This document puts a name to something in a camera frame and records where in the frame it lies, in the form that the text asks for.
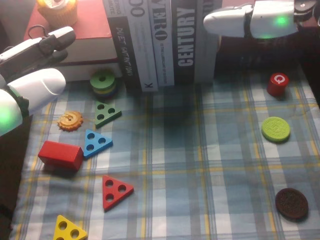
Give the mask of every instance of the row of upright books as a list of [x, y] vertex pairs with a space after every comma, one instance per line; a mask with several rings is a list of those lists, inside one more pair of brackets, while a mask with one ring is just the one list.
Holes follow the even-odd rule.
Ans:
[[204, 17], [222, 0], [104, 0], [127, 89], [212, 82], [219, 37]]

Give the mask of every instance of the red triangle block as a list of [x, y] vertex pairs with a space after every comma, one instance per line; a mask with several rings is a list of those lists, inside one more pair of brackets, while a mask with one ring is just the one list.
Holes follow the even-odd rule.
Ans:
[[105, 211], [113, 208], [116, 204], [134, 192], [134, 187], [123, 181], [109, 176], [102, 177], [102, 202]]

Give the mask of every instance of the green triangle block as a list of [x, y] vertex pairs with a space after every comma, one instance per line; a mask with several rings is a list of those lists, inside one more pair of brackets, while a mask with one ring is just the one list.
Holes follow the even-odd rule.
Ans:
[[115, 120], [122, 115], [121, 110], [114, 108], [100, 101], [95, 102], [95, 127], [101, 128], [103, 125]]

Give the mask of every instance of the toy block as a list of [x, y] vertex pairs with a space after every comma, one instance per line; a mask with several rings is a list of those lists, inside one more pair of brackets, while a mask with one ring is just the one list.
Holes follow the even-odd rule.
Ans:
[[109, 176], [102, 177], [102, 202], [105, 211], [113, 208], [134, 192], [134, 187]]
[[85, 131], [83, 156], [86, 159], [90, 158], [93, 155], [96, 155], [101, 151], [111, 147], [112, 145], [113, 145], [113, 142], [110, 138], [87, 129]]
[[100, 101], [95, 102], [94, 124], [97, 129], [120, 117], [121, 115], [121, 110]]
[[78, 171], [84, 158], [84, 152], [79, 146], [45, 141], [38, 157], [46, 165]]
[[86, 231], [73, 222], [59, 215], [56, 218], [53, 240], [84, 240], [88, 237]]

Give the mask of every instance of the checkered fabric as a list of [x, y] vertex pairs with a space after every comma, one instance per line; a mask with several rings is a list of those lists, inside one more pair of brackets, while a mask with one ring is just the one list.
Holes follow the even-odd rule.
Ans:
[[[301, 69], [288, 70], [286, 95], [266, 92], [272, 72], [232, 72], [213, 85], [167, 88], [132, 96], [122, 89], [106, 103], [122, 116], [94, 127], [95, 97], [88, 82], [66, 91], [33, 117], [11, 240], [52, 240], [63, 215], [89, 240], [268, 240], [320, 236], [320, 110]], [[66, 110], [84, 123], [63, 132]], [[291, 127], [287, 143], [264, 139], [264, 119], [278, 116]], [[90, 129], [113, 147], [72, 174], [44, 167], [44, 141], [84, 147]], [[134, 186], [134, 193], [104, 212], [102, 176]], [[283, 188], [301, 191], [308, 218], [290, 222], [276, 210]]]

